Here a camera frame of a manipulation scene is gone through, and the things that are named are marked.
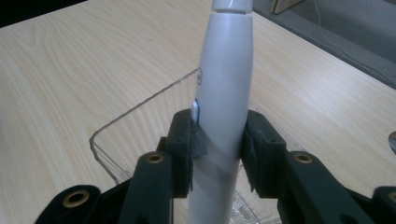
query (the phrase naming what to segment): wooden table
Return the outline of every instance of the wooden table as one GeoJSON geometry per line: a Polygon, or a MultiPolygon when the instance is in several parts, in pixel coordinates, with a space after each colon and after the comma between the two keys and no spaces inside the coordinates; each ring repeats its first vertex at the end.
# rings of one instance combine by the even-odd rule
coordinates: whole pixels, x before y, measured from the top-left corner
{"type": "MultiPolygon", "coordinates": [[[[91,0],[0,29],[0,223],[34,222],[76,184],[113,187],[89,138],[198,66],[210,4],[91,0]]],[[[252,99],[346,187],[396,185],[396,91],[253,18],[252,99]]]]}

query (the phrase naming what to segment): white cylindrical device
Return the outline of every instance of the white cylindrical device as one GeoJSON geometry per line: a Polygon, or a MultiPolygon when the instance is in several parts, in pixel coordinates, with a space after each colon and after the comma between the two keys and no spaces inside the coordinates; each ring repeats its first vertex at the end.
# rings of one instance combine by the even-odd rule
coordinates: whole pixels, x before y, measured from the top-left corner
{"type": "Polygon", "coordinates": [[[207,155],[193,161],[190,224],[230,222],[250,97],[253,24],[248,13],[252,2],[215,0],[212,9],[191,108],[207,155]]]}

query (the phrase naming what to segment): transparent acrylic tray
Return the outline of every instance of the transparent acrylic tray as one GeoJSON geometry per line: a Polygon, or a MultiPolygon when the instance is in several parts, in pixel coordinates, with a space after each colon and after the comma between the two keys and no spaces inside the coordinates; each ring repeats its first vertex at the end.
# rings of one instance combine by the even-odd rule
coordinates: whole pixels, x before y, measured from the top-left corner
{"type": "MultiPolygon", "coordinates": [[[[160,138],[167,135],[174,114],[190,108],[195,96],[196,77],[197,70],[194,70],[94,133],[90,139],[94,157],[116,184],[131,178],[137,159],[156,149],[160,138]]],[[[250,109],[264,114],[253,101],[249,106],[250,109]]],[[[297,147],[294,150],[302,149],[299,145],[293,146],[297,147]]],[[[187,215],[188,200],[176,199],[175,223],[187,223],[187,215]]],[[[262,200],[256,193],[250,192],[242,165],[230,223],[281,223],[276,200],[262,200]]]]}

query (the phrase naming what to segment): brass screw insert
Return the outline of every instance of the brass screw insert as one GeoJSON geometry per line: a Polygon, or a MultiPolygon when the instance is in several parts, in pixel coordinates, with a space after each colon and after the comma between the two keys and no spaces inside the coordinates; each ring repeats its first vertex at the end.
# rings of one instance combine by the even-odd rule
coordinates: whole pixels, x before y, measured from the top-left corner
{"type": "Polygon", "coordinates": [[[85,189],[79,189],[69,193],[63,201],[63,206],[66,208],[74,208],[87,202],[90,198],[90,193],[85,189]]]}
{"type": "Polygon", "coordinates": [[[294,159],[299,161],[299,162],[306,163],[306,164],[311,163],[313,161],[310,156],[307,156],[307,155],[302,154],[302,153],[295,154],[294,155],[294,159]]]}
{"type": "Polygon", "coordinates": [[[149,163],[158,163],[158,162],[162,162],[163,161],[163,156],[159,155],[159,154],[154,154],[151,155],[147,158],[147,161],[149,163]]]}

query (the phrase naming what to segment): light wood grain surface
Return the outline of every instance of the light wood grain surface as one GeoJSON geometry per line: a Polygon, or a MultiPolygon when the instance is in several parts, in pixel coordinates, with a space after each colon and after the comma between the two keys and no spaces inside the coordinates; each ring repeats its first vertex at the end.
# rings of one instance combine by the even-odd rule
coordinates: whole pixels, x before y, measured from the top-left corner
{"type": "MultiPolygon", "coordinates": [[[[89,138],[197,67],[210,4],[91,0],[0,29],[0,223],[33,223],[76,184],[113,187],[89,138]]],[[[252,99],[346,187],[396,185],[396,91],[253,18],[252,99]]]]}

